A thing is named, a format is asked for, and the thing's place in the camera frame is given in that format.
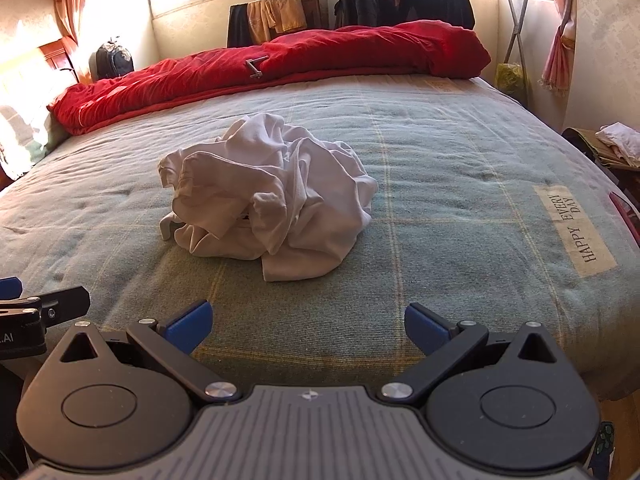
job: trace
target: bedspread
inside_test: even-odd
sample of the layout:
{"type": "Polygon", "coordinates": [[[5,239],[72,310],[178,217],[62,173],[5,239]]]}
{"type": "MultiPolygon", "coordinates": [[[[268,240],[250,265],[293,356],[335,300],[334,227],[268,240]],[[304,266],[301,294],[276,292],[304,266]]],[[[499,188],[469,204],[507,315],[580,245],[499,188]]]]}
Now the bedspread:
{"type": "Polygon", "coordinates": [[[214,331],[194,355],[244,385],[388,380],[420,357],[402,326],[411,301],[493,330],[538,320],[596,393],[618,397],[640,383],[640,250],[612,190],[573,146],[477,82],[333,78],[68,140],[0,194],[0,276],[19,276],[27,294],[84,285],[90,319],[107,329],[207,298],[214,331]],[[345,141],[378,181],[371,224],[325,276],[267,283],[260,261],[197,258],[161,240],[172,194],[158,161],[256,112],[345,141]]]}
{"type": "Polygon", "coordinates": [[[262,45],[163,59],[123,77],[77,84],[50,109],[71,134],[81,135],[147,112],[252,89],[339,75],[422,73],[468,79],[490,62],[473,31],[444,22],[302,30],[262,45]],[[260,62],[260,72],[252,73],[247,61],[260,62]]]}

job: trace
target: green plaid blanket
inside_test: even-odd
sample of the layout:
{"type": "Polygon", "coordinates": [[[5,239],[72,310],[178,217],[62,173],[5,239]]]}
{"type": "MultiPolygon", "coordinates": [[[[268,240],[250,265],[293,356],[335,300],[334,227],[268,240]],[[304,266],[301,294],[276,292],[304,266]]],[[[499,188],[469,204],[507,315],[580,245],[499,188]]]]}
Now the green plaid blanket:
{"type": "MultiPolygon", "coordinates": [[[[194,355],[245,386],[380,384],[420,358],[402,323],[405,306],[419,301],[494,330],[539,320],[590,386],[614,397],[640,380],[640,251],[609,200],[615,189],[478,82],[334,78],[68,140],[0,193],[0,275],[20,277],[29,294],[84,285],[89,317],[105,329],[206,298],[214,331],[194,355]],[[267,283],[260,260],[197,258],[160,238],[172,196],[159,159],[255,112],[345,141],[380,186],[373,222],[321,278],[267,283]],[[579,222],[565,225],[562,215],[579,222]]],[[[50,341],[63,330],[50,330],[50,341]]]]}

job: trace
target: yellow towel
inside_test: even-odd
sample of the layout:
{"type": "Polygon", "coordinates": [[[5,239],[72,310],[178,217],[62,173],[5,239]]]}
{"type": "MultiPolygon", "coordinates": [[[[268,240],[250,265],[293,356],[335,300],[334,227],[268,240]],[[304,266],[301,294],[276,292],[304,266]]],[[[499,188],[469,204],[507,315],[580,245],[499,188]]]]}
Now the yellow towel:
{"type": "Polygon", "coordinates": [[[305,12],[301,0],[258,0],[246,6],[254,44],[263,44],[271,39],[270,28],[276,33],[291,32],[306,28],[305,12]]]}

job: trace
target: yellow bag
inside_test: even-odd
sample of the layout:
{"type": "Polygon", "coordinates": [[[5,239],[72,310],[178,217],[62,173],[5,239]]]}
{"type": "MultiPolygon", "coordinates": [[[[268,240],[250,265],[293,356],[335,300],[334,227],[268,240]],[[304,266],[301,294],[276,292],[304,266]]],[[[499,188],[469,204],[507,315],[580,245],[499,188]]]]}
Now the yellow bag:
{"type": "Polygon", "coordinates": [[[495,70],[495,84],[503,94],[516,99],[527,107],[527,91],[524,83],[522,67],[517,63],[499,63],[495,70]]]}

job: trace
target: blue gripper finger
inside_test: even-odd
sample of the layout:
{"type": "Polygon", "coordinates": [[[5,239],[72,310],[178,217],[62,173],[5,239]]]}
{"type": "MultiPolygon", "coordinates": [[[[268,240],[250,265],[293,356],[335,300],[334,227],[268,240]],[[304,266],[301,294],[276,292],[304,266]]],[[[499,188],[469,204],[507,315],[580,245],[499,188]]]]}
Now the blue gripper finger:
{"type": "Polygon", "coordinates": [[[458,333],[453,323],[420,303],[410,303],[405,309],[404,331],[425,355],[434,353],[458,333]]]}
{"type": "Polygon", "coordinates": [[[213,307],[196,301],[171,319],[158,324],[158,333],[185,354],[193,352],[213,328],[213,307]]]}
{"type": "Polygon", "coordinates": [[[0,280],[0,300],[17,300],[22,294],[22,282],[15,276],[0,280]]]}

